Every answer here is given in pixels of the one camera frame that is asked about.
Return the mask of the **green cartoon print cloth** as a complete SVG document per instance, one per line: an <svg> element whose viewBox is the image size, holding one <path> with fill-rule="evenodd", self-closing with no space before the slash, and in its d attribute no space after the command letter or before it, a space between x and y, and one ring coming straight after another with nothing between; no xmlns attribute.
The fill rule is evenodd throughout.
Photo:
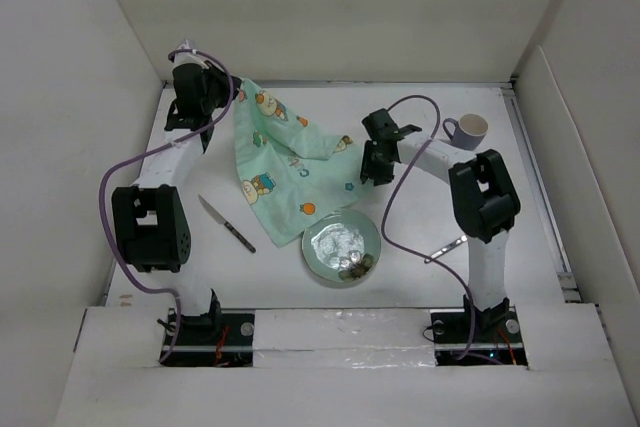
<svg viewBox="0 0 640 427"><path fill-rule="evenodd" d="M233 119L243 193L276 247L371 191L360 180L361 143L324 133L249 79L240 85Z"/></svg>

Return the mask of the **pale green floral plate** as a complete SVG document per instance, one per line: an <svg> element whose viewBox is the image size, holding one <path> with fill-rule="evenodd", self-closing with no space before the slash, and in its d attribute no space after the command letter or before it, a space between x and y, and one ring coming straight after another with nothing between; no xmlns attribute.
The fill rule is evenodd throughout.
<svg viewBox="0 0 640 427"><path fill-rule="evenodd" d="M381 235L374 222L354 209L340 209L307 228L303 258L320 279L340 287L364 281L381 256Z"/></svg>

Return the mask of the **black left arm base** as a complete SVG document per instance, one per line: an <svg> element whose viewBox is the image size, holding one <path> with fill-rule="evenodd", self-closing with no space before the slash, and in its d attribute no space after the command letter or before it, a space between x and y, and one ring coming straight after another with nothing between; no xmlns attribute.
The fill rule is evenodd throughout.
<svg viewBox="0 0 640 427"><path fill-rule="evenodd" d="M169 311L157 323L164 329L159 363L164 367L245 368L253 366L255 312L221 309L212 303L200 316Z"/></svg>

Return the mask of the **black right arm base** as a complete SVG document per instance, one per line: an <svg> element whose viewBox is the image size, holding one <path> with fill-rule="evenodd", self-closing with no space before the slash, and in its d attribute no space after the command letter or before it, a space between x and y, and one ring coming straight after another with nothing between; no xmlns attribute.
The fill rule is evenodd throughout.
<svg viewBox="0 0 640 427"><path fill-rule="evenodd" d="M432 309L429 314L422 336L434 347L437 366L528 365L519 319L508 298L475 310L475 321L466 297L462 308Z"/></svg>

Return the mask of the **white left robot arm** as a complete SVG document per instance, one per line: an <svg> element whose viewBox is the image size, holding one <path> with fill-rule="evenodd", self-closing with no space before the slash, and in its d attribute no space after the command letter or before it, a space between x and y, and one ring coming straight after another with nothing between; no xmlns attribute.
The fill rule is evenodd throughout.
<svg viewBox="0 0 640 427"><path fill-rule="evenodd" d="M186 267L192 238L179 187L206 152L215 111L226 112L239 80L197 49L179 47L169 60L175 98L164 125L164 149L147 158L131 186L113 191L115 241L137 280L178 295L181 313L190 316L188 331L208 344L222 334L223 320L210 310L212 289Z"/></svg>

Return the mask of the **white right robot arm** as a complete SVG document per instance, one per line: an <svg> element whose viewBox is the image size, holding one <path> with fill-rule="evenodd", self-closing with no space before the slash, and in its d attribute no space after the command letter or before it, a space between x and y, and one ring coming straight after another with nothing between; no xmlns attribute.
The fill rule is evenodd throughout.
<svg viewBox="0 0 640 427"><path fill-rule="evenodd" d="M499 326L492 309L508 305L506 244L521 210L502 156L494 149L474 153L427 136L412 143L407 137L421 129L397 126L385 109L369 114L362 124L369 135L360 171L362 183L391 183L394 165L399 163L449 186L454 218L468 239L468 287L475 307L462 316L462 328L471 339L486 340Z"/></svg>

